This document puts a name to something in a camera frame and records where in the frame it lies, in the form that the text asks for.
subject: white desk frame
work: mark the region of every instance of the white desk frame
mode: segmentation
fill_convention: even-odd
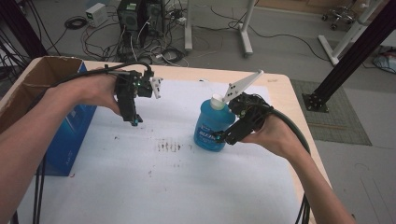
[[[363,11],[361,16],[355,21],[355,23],[352,25],[352,27],[349,29],[346,35],[341,39],[341,41],[338,43],[335,49],[332,49],[332,47],[329,45],[329,42],[327,41],[324,35],[318,36],[320,43],[322,44],[324,50],[329,56],[330,61],[332,62],[332,65],[336,66],[338,64],[339,62],[338,56],[340,55],[340,53],[345,49],[347,44],[349,44],[354,39],[354,37],[358,34],[358,32],[364,27],[363,24],[369,19],[369,17],[373,14],[375,9],[379,6],[379,4],[381,4],[381,2],[382,0],[372,0],[370,2],[370,6],[368,6],[366,10]]]
[[[193,5],[208,5],[208,6],[227,6],[227,7],[241,7],[247,8],[247,15],[245,17],[244,23],[239,23],[239,33],[242,37],[242,43],[244,45],[245,54],[244,56],[247,57],[253,54],[253,49],[250,45],[250,40],[248,38],[248,24],[250,22],[251,14],[253,13],[255,0],[228,0],[228,1],[211,1],[211,0],[189,0],[187,4],[187,20],[185,23],[184,29],[184,41],[185,41],[185,50],[191,51],[192,50],[192,34],[191,34],[191,14],[193,12]]]

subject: person's left arm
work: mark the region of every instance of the person's left arm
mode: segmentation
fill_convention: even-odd
[[[79,104],[101,105],[119,114],[116,78],[80,77],[47,90],[41,101],[0,134],[0,223],[7,223],[64,117]]]

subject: floor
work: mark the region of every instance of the floor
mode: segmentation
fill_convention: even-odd
[[[60,36],[63,22],[70,18],[67,10],[73,8],[69,1],[35,0],[49,33]],[[85,7],[88,1],[77,1]],[[221,15],[240,18],[241,10],[214,7]],[[194,24],[211,28],[227,27],[230,19],[224,19],[210,7],[197,6]],[[282,36],[264,38],[248,30],[254,55],[244,58],[240,36],[235,30],[209,31],[193,27],[194,50],[180,61],[181,66],[225,70],[256,71],[284,74],[289,78],[321,82],[332,71],[330,62],[316,57],[301,40],[285,35],[295,35],[305,40],[321,58],[326,53],[318,42],[318,35],[325,35],[332,46],[344,36],[347,28],[330,29],[321,15],[286,12],[256,8],[250,25],[261,35]],[[98,37],[106,46],[117,42],[120,28],[113,26],[114,33]],[[67,32],[57,45],[62,54],[86,57],[79,42],[80,33]],[[173,32],[175,47],[183,49],[182,30]],[[364,63],[373,67],[372,58]],[[373,145],[371,147],[316,141],[332,187],[358,223],[396,222],[396,75],[376,68],[360,66],[343,85],[361,124]]]

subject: cardboard box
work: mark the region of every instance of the cardboard box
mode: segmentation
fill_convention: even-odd
[[[0,102],[0,133],[20,119],[45,87],[86,71],[81,59],[34,59]],[[46,175],[69,175],[96,106],[77,105],[64,119],[47,150]]]

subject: black metal pole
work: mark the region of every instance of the black metal pole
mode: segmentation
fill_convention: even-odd
[[[320,111],[335,91],[396,28],[396,0],[389,0],[313,93],[303,94],[308,110]]]
[[[0,17],[32,59],[48,55],[15,0],[0,0]]]

